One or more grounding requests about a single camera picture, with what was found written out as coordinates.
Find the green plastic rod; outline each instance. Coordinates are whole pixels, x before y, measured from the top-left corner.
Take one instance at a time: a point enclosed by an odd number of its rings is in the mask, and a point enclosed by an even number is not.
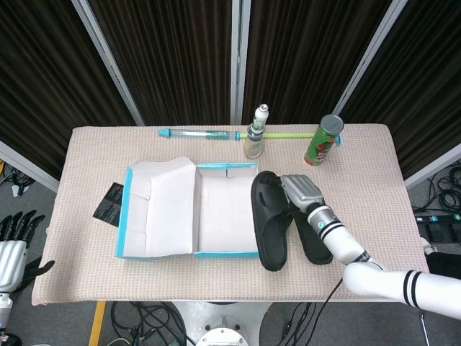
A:
[[[313,132],[264,132],[264,138],[312,138]],[[247,138],[248,133],[240,133],[240,138]]]

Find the spray bottle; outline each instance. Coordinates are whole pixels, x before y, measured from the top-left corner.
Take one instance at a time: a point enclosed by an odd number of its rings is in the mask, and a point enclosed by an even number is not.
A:
[[[248,127],[248,137],[245,138],[243,151],[249,159],[255,159],[264,150],[264,126],[269,117],[269,107],[266,104],[259,105],[254,111],[254,119]]]

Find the power strip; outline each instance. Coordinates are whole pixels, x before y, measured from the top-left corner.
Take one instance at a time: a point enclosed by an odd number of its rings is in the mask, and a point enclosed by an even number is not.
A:
[[[431,243],[461,243],[461,215],[415,216],[419,235]]]

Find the label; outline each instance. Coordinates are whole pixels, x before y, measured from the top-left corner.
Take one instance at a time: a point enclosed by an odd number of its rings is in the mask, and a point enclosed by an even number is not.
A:
[[[104,196],[104,199],[98,205],[93,217],[118,227],[122,205],[122,193],[123,185],[114,182]]]
[[[370,254],[365,250],[363,253],[354,260],[354,262],[368,262],[370,260]]]
[[[321,126],[317,128],[314,138],[310,142],[308,150],[304,154],[304,161],[311,166],[318,166],[326,158],[337,135],[327,133]]]

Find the yellow floor tape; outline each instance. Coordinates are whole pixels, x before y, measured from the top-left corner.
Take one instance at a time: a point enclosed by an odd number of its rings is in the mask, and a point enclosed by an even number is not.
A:
[[[98,301],[96,310],[94,311],[93,327],[91,328],[91,335],[89,337],[89,346],[98,346],[99,336],[101,334],[102,320],[104,318],[104,310],[106,308],[106,301]]]

